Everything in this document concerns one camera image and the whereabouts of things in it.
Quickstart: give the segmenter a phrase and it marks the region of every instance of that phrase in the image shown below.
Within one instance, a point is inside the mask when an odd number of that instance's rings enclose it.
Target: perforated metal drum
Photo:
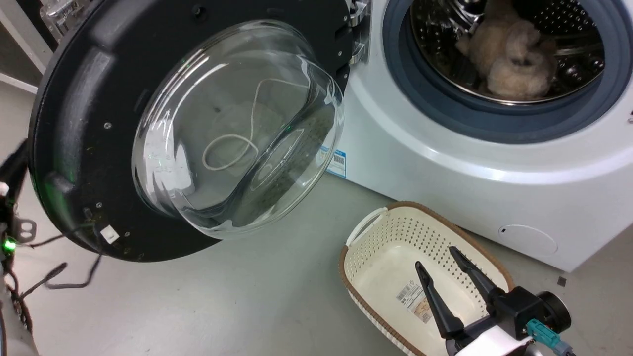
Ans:
[[[556,41],[558,71],[543,98],[507,100],[490,93],[468,58],[456,48],[460,36],[474,33],[484,21],[485,1],[414,0],[411,22],[423,57],[437,73],[462,91],[507,105],[529,105],[560,99],[600,76],[605,53],[589,14],[574,0],[514,1],[518,14],[531,21],[544,38]]]

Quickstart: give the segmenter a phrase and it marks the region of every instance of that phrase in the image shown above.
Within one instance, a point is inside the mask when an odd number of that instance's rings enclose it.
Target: label inside basket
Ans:
[[[396,299],[404,305],[410,312],[415,314],[424,324],[433,319],[429,307],[429,301],[424,295],[424,289],[416,281],[409,281],[398,293]]]

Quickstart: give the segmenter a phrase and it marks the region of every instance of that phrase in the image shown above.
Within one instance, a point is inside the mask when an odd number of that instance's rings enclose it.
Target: white basket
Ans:
[[[447,355],[414,267],[416,261],[424,265],[464,325],[487,315],[482,297],[451,257],[450,246],[459,248],[500,288],[514,288],[508,271],[469,235],[417,203],[394,203],[367,215],[341,253],[339,270],[349,295],[409,356]]]

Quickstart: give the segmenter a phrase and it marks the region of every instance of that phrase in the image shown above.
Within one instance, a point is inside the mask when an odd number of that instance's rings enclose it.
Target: cable connector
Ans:
[[[549,347],[557,356],[574,355],[572,347],[560,339],[560,335],[550,330],[536,319],[527,323],[527,334],[537,342]]]

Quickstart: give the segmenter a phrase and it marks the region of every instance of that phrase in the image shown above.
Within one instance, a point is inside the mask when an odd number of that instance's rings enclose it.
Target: green led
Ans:
[[[16,244],[11,240],[6,240],[4,242],[4,248],[9,251],[15,251]]]

